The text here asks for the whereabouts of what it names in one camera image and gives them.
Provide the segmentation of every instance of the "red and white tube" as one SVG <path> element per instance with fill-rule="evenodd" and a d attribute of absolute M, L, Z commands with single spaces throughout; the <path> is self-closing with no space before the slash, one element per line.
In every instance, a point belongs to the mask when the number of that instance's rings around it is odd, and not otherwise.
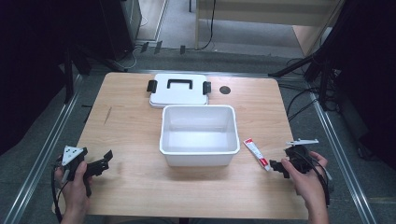
<path fill-rule="evenodd" d="M 251 138 L 249 138 L 244 141 L 244 144 L 254 154 L 254 156 L 257 158 L 260 165 L 262 166 L 262 168 L 264 168 L 266 171 L 269 171 L 270 165 L 268 164 L 268 161 L 260 153 L 259 149 L 256 147 L 256 144 L 254 144 L 253 140 Z"/>

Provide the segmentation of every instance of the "person's left hand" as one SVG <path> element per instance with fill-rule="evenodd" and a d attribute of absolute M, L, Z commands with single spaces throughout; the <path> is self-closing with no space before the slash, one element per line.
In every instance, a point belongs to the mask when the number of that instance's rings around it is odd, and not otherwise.
<path fill-rule="evenodd" d="M 62 223 L 83 223 L 84 217 L 90 208 L 90 199 L 87 197 L 87 190 L 85 189 L 83 176 L 87 171 L 87 162 L 82 161 L 75 173 L 73 181 L 69 181 L 67 184 L 62 184 L 62 178 L 64 171 L 62 168 L 58 168 L 55 171 L 55 179 L 60 183 L 61 187 L 64 186 L 62 194 L 66 203 L 66 210 Z M 91 184 L 92 177 L 88 178 L 88 182 Z"/>

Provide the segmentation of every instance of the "open container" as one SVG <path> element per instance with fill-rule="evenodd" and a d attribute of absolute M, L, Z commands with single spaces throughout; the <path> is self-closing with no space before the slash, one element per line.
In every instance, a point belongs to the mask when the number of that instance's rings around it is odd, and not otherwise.
<path fill-rule="evenodd" d="M 160 151 L 170 166 L 228 165 L 239 151 L 235 112 L 229 105 L 168 105 Z"/>

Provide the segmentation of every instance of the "white lid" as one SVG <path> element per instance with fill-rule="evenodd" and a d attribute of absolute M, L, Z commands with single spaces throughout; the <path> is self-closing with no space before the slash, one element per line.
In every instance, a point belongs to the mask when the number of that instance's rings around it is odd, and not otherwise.
<path fill-rule="evenodd" d="M 208 97 L 204 94 L 206 76 L 183 74 L 157 74 L 156 90 L 149 98 L 153 107 L 163 108 L 167 105 L 207 105 Z"/>

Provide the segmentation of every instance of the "human hand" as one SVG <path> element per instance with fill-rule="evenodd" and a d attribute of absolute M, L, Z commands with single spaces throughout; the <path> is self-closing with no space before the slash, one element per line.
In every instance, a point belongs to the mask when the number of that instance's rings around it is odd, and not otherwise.
<path fill-rule="evenodd" d="M 327 160 L 317 152 L 310 151 L 309 155 L 316 159 L 323 168 L 327 165 Z M 314 170 L 310 170 L 307 174 L 302 174 L 288 160 L 282 159 L 281 162 L 293 179 L 297 194 L 301 195 L 305 200 L 305 206 L 309 213 L 309 222 L 328 223 L 326 198 L 317 173 Z M 323 169 L 318 168 L 318 172 L 325 176 Z"/>
<path fill-rule="evenodd" d="M 66 203 L 66 210 L 62 223 L 83 223 L 85 214 L 90 207 L 90 199 L 87 197 L 87 191 L 85 189 L 83 176 L 87 171 L 87 162 L 82 161 L 76 170 L 75 178 L 73 181 L 69 181 L 67 184 L 62 184 L 62 178 L 64 171 L 58 168 L 55 172 L 56 180 L 64 186 L 62 194 Z M 88 178 L 88 182 L 91 184 L 92 177 Z"/>

